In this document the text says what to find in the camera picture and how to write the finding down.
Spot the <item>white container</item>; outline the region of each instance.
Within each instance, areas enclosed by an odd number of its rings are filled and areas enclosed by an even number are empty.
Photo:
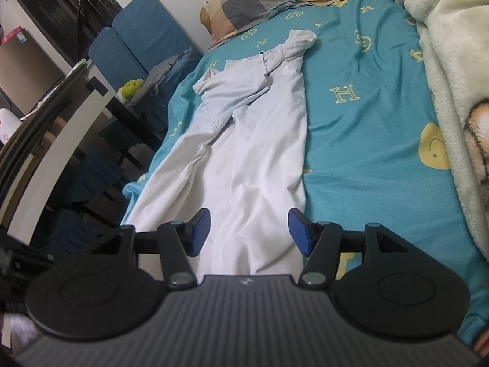
[[[5,107],[0,109],[0,142],[4,145],[8,142],[15,130],[20,127],[22,121]]]

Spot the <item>yellow letter h print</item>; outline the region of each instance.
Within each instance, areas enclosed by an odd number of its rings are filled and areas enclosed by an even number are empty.
[[[360,97],[356,96],[355,93],[353,92],[353,85],[351,84],[343,85],[343,88],[346,91],[340,91],[341,90],[340,87],[335,87],[330,89],[330,91],[334,92],[334,95],[336,95],[336,100],[334,101],[334,103],[338,104],[338,103],[346,102],[346,99],[343,99],[341,95],[350,95],[349,100],[351,101],[358,101],[360,99]]]

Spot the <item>gray cloth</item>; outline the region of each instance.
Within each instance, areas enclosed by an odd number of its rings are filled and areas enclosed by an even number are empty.
[[[126,107],[131,109],[138,104],[138,102],[145,97],[155,86],[160,82],[160,80],[165,77],[165,75],[170,72],[174,63],[178,60],[180,55],[173,55],[168,59],[165,59],[163,62],[155,65],[153,69],[148,74],[148,77],[144,81],[143,86],[136,91],[136,94],[133,96],[128,103],[126,103]]]
[[[30,318],[22,315],[10,316],[10,346],[14,355],[21,353],[40,336]]]

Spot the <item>blue cloth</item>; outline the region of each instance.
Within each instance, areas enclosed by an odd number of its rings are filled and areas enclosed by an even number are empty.
[[[156,133],[162,133],[168,129],[168,102],[173,96],[178,85],[191,73],[199,63],[202,55],[194,48],[182,55],[158,83],[158,94],[147,95],[135,107],[145,115],[146,120]]]
[[[83,222],[75,211],[56,211],[44,251],[56,262],[74,255],[94,242],[100,230]]]
[[[115,117],[111,117],[98,133],[112,150],[120,152],[139,145],[141,140]]]
[[[101,195],[124,174],[116,164],[108,162],[99,152],[91,150],[75,170],[66,188],[67,203],[86,202]]]
[[[458,273],[471,293],[459,336],[470,343],[489,321],[489,265],[470,237],[450,170],[439,169],[447,168],[446,154],[419,35],[393,0],[287,10],[207,53],[170,101],[169,130],[149,172],[124,189],[125,218],[201,103],[192,85],[211,65],[223,70],[227,59],[283,43],[290,29],[318,36],[303,65],[306,215],[347,230],[380,222]]]

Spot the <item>white garment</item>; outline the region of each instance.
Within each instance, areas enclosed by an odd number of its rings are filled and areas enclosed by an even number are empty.
[[[287,213],[293,207],[304,210],[306,201],[307,117],[300,70],[315,40],[312,31],[291,30],[285,43],[270,51],[227,61],[222,72],[208,70],[194,85],[202,104],[189,128],[148,180],[126,221],[143,232],[209,208],[209,237],[191,260],[200,280],[209,273],[297,277],[302,270]],[[151,261],[159,266],[157,258]]]
[[[14,355],[21,353],[40,336],[32,320],[23,315],[10,315],[10,346]]]

